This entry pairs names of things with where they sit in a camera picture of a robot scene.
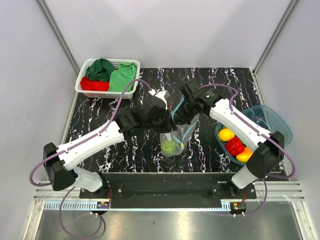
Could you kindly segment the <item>clear zip top bag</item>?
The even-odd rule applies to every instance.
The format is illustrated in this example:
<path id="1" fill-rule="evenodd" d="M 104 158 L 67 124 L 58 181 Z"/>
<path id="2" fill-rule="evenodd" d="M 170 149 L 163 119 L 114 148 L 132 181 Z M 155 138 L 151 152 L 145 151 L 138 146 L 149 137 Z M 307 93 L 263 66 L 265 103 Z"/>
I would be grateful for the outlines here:
<path id="1" fill-rule="evenodd" d="M 197 125 L 197 122 L 199 120 L 199 114 L 195 115 L 194 118 L 191 121 L 191 124 L 183 124 L 183 125 L 175 125 L 176 130 L 171 131 L 171 137 L 172 140 L 175 141 L 176 144 L 176 150 L 173 154 L 164 154 L 161 151 L 161 143 L 164 141 L 164 139 L 167 139 L 165 134 L 161 133 L 159 140 L 160 140 L 160 152 L 167 158 L 172 156 L 180 155 L 186 148 L 195 128 Z"/>

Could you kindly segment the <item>red fake bell pepper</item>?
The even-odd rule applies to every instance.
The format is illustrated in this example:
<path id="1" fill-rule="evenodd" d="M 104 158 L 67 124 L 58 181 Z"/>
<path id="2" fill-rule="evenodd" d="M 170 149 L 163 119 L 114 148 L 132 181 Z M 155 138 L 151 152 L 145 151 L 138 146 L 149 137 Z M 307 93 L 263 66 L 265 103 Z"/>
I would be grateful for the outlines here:
<path id="1" fill-rule="evenodd" d="M 228 153 L 233 157 L 241 154 L 245 150 L 245 146 L 237 136 L 230 139 L 225 144 L 225 148 L 228 151 Z"/>

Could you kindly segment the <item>yellow fake lemon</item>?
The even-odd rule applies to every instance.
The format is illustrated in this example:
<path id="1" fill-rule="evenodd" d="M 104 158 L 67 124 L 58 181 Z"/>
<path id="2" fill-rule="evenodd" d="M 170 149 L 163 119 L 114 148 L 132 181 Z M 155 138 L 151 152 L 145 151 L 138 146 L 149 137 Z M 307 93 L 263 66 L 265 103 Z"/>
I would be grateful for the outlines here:
<path id="1" fill-rule="evenodd" d="M 232 138 L 234 138 L 236 135 L 228 128 L 223 128 L 218 132 L 218 138 L 222 142 L 228 142 Z"/>

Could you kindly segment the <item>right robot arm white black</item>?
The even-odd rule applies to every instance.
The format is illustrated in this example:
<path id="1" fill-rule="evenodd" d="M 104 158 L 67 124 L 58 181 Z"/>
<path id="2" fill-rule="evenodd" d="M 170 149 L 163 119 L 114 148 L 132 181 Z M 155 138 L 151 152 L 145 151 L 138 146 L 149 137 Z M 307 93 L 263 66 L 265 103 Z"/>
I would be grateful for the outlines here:
<path id="1" fill-rule="evenodd" d="M 230 129 L 252 152 L 246 164 L 227 185 L 228 195 L 239 198 L 245 187 L 263 179 L 284 159 L 285 137 L 260 127 L 233 106 L 213 85 L 201 86 L 191 80 L 180 88 L 183 102 L 173 115 L 176 125 L 190 124 L 197 114 L 205 114 Z"/>

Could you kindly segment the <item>green fake vegetable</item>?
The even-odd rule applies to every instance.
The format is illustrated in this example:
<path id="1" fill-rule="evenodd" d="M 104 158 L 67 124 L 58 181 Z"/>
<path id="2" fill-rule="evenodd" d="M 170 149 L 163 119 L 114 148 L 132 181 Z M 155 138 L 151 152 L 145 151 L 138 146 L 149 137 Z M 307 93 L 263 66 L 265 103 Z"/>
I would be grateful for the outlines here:
<path id="1" fill-rule="evenodd" d="M 176 143 L 174 140 L 164 139 L 161 143 L 161 152 L 166 155 L 172 155 L 176 151 Z"/>

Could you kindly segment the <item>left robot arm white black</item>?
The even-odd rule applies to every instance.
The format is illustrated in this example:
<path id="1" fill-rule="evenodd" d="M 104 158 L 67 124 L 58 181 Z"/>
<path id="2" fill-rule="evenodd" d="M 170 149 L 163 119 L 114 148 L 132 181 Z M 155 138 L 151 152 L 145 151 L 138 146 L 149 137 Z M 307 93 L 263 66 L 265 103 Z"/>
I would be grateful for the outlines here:
<path id="1" fill-rule="evenodd" d="M 146 130 L 169 133 L 176 127 L 168 109 L 168 92 L 150 95 L 141 105 L 121 110 L 96 130 L 59 146 L 48 143 L 43 154 L 49 160 L 44 167 L 54 191 L 76 187 L 91 192 L 97 198 L 108 193 L 107 181 L 97 172 L 77 165 L 95 153 Z"/>

